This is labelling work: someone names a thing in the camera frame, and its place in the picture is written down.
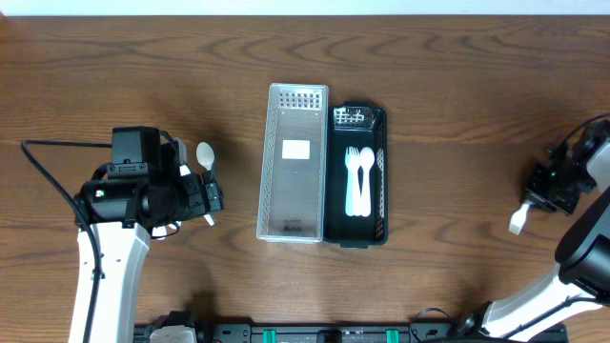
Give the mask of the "beige plastic spoon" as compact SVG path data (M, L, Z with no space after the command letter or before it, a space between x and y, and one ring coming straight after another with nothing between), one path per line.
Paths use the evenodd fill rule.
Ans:
M214 150L208 143L200 142L196 148L196 159L207 172L210 172L214 163ZM202 178L206 189L210 211L212 211L215 208L215 201L218 198L217 186L215 183L211 183L205 174L202 175Z

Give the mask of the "white plastic fork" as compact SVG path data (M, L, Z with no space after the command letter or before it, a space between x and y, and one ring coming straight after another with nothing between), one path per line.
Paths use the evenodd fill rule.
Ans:
M531 203L529 201L524 201L521 203L519 209L516 210L510 217L509 232L515 235L520 235L527 221L527 214L530 207Z

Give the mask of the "mint green plastic fork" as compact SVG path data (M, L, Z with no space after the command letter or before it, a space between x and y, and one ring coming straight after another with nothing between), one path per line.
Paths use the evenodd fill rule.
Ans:
M347 169L345 213L348 216L354 215L352 157L353 157L353 148L347 147L346 154L345 154L345 165L346 165L346 169Z

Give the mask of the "pink plastic fork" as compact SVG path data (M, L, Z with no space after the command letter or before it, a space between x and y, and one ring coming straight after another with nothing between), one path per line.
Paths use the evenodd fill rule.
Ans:
M360 215L360 187L359 187L359 177L358 170L360 169L360 155L359 150L355 147L353 148L353 157L352 157L352 175L353 175L353 201L354 201L354 215Z

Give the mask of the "black plastic basket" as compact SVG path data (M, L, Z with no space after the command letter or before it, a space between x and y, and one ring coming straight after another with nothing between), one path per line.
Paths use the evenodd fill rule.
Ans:
M389 236L386 111L363 102L332 107L327 143L323 239L343 248L366 249L385 244ZM349 173L345 155L349 147L359 150L368 147L375 156L369 174L372 209L365 217L345 213Z

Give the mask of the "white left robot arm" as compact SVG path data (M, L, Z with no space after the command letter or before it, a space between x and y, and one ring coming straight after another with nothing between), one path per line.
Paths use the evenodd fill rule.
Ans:
M144 261L152 241L223 210L213 171L180 167L150 177L86 182L75 198L84 213L77 236L79 275L69 340L131 342Z

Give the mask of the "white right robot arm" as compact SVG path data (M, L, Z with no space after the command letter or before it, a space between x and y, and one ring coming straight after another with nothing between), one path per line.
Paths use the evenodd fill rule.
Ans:
M560 240L549 273L487 307L478 326L482 334L526 342L573 315L609 305L608 142L586 170L602 194Z

